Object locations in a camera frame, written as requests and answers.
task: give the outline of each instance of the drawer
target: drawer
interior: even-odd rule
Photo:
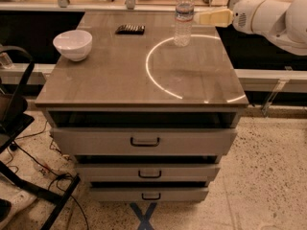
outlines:
[[[98,201],[202,201],[207,188],[91,188],[90,195]]]
[[[226,129],[54,128],[63,153],[104,155],[224,155],[236,137]]]
[[[76,165],[83,181],[213,181],[217,164],[99,164]]]

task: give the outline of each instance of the speckled floor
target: speckled floor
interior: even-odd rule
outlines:
[[[29,113],[35,122],[24,135],[40,132],[45,125],[39,111],[33,109]],[[73,163],[51,146],[48,129],[47,126],[45,132],[17,142],[30,154],[43,158],[51,168],[74,173]],[[238,136],[222,159],[222,168],[209,185],[209,194],[203,202],[158,202],[156,205],[97,202],[81,183],[74,196],[83,207],[89,229],[307,229],[307,108],[273,106],[270,117],[264,118],[259,106],[251,106],[237,129]],[[40,177],[31,159],[21,150],[15,153],[10,165],[18,167],[19,176],[48,187],[50,180]],[[55,185],[52,190],[60,192]],[[0,180],[1,197],[10,198],[17,191]],[[4,229],[40,229],[53,207],[37,199]],[[86,229],[81,210],[72,199],[52,229]]]

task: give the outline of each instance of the black drawer handle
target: black drawer handle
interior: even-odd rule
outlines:
[[[162,171],[159,171],[158,175],[142,175],[141,171],[138,171],[138,176],[144,179],[158,179],[162,176]]]
[[[142,194],[142,199],[143,200],[160,200],[161,199],[161,193],[159,193],[156,197],[153,196],[146,196],[145,194]]]
[[[152,147],[152,148],[153,148],[153,147],[159,146],[159,144],[160,144],[160,138],[157,137],[155,143],[136,143],[136,142],[134,141],[134,138],[131,137],[131,138],[130,138],[130,144],[131,144],[133,147]]]

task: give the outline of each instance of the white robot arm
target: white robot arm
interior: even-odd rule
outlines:
[[[262,35],[285,51],[307,56],[307,0],[242,0],[233,16],[237,31]]]

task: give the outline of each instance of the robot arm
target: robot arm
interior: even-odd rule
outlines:
[[[242,33],[264,36],[277,47],[307,56],[307,0],[292,3],[275,0],[242,0],[233,11],[217,9],[195,14],[202,25],[233,27]]]

